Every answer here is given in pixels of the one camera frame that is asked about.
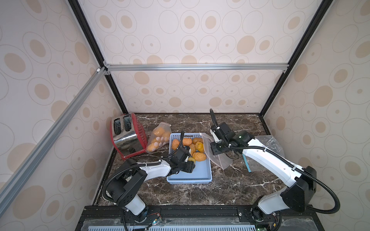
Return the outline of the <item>clear zipper bag pink strip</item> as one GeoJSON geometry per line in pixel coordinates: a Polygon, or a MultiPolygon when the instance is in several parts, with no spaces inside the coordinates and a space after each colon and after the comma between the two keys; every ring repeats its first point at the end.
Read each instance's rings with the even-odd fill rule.
{"type": "Polygon", "coordinates": [[[222,169],[228,168],[233,163],[233,160],[227,157],[225,153],[214,156],[211,150],[211,143],[214,142],[214,138],[206,133],[200,133],[200,135],[203,139],[204,153],[206,156],[222,169]]]}
{"type": "Polygon", "coordinates": [[[163,147],[164,145],[169,143],[171,133],[172,133],[171,125],[165,122],[161,122],[151,132],[147,146],[153,142],[158,142],[159,148],[163,147]]]}

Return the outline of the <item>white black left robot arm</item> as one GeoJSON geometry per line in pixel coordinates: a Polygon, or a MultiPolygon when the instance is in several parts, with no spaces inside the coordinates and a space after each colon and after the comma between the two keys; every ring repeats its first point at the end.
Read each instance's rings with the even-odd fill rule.
{"type": "Polygon", "coordinates": [[[189,161],[190,153],[184,147],[185,132],[181,132],[180,144],[157,162],[138,163],[133,159],[125,161],[104,183],[102,196],[119,208],[135,216],[147,213],[147,206],[137,195],[145,181],[168,177],[180,172],[192,173],[195,163],[189,161]]]}

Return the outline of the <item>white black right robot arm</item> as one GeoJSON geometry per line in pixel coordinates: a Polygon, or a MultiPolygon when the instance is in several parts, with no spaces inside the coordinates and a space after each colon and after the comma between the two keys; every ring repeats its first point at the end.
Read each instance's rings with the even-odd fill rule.
{"type": "Polygon", "coordinates": [[[213,121],[211,135],[214,137],[214,142],[211,143],[211,150],[214,156],[233,151],[249,157],[285,184],[281,190],[260,196],[255,201],[251,209],[255,220],[262,221],[266,216],[286,209],[300,213],[310,209],[321,214],[335,214],[340,210],[341,204],[338,196],[325,183],[317,179],[317,172],[314,168],[302,167],[285,159],[247,131],[234,132],[226,123],[218,123],[212,109],[210,115],[213,121]],[[318,209],[309,204],[318,185],[333,198],[332,209],[318,209]]]}

